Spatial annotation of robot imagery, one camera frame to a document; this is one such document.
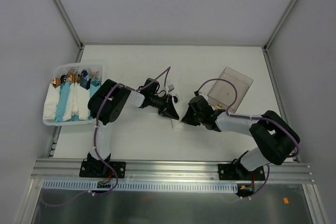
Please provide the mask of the wooden handled spoon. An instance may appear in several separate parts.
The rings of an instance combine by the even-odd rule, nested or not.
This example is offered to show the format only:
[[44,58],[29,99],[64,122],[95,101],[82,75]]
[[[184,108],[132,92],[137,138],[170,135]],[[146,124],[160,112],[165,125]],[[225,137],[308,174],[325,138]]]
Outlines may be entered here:
[[173,95],[173,96],[172,96],[172,101],[173,101],[173,103],[177,104],[177,103],[179,103],[181,100],[180,100],[180,98],[179,98],[178,96]]

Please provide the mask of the white paper napkin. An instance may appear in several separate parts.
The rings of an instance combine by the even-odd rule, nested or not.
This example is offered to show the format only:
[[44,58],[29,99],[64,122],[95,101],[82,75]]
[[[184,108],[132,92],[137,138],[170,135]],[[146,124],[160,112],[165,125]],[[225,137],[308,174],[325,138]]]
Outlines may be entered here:
[[183,105],[181,103],[181,101],[178,101],[177,103],[174,104],[174,108],[179,116],[178,120],[175,119],[171,119],[171,123],[172,123],[172,129],[173,130],[178,130],[178,129],[182,129],[183,128],[183,123],[181,121],[182,117],[183,117]]

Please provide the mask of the clear plastic utensil box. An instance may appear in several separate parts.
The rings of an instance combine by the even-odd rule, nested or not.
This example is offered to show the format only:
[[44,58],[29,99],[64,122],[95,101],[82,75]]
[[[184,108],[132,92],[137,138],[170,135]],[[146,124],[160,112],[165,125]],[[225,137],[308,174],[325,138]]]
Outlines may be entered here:
[[207,94],[208,102],[217,109],[227,109],[235,101],[229,108],[231,113],[235,113],[253,83],[253,79],[230,67],[226,67],[219,78],[229,81],[235,86],[237,92],[229,83],[217,80]]

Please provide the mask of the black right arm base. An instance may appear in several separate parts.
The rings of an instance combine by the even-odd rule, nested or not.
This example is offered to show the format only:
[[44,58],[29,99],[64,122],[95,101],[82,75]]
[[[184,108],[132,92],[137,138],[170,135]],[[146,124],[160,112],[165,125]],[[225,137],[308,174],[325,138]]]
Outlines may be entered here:
[[262,182],[266,179],[264,168],[258,167],[253,171],[248,171],[241,164],[218,164],[219,180],[248,181],[254,180]]

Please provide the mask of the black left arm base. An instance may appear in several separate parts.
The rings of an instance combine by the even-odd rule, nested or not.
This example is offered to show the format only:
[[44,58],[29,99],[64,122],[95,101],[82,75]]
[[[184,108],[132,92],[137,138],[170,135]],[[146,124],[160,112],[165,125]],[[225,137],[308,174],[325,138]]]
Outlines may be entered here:
[[[79,177],[82,178],[108,178],[112,175],[115,178],[113,171],[101,161],[96,162],[82,161]],[[126,162],[110,161],[109,165],[114,169],[118,178],[125,178]]]

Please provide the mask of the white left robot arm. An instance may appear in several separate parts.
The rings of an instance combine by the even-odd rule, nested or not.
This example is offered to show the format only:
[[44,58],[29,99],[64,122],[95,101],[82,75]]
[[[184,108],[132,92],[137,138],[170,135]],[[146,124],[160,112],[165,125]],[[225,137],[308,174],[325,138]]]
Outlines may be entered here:
[[131,90],[107,79],[98,91],[90,98],[88,109],[90,115],[95,119],[95,130],[93,135],[93,149],[87,156],[88,165],[85,168],[88,172],[94,172],[97,176],[103,177],[110,170],[110,135],[112,128],[109,124],[114,123],[121,114],[125,105],[132,105],[136,108],[154,107],[158,114],[164,118],[179,120],[180,117],[175,109],[178,102],[176,96],[165,91],[163,96],[157,94],[160,86],[155,79],[148,78],[139,90]]

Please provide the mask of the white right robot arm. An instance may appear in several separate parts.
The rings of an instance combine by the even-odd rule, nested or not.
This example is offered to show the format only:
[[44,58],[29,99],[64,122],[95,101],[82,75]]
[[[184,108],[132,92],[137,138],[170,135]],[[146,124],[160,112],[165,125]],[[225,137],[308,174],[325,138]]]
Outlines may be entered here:
[[254,171],[268,165],[281,165],[299,152],[300,138],[274,111],[262,115],[243,115],[213,109],[203,96],[195,96],[188,103],[182,122],[203,125],[210,131],[235,132],[253,138],[257,147],[233,160],[224,174],[232,179],[250,180]]

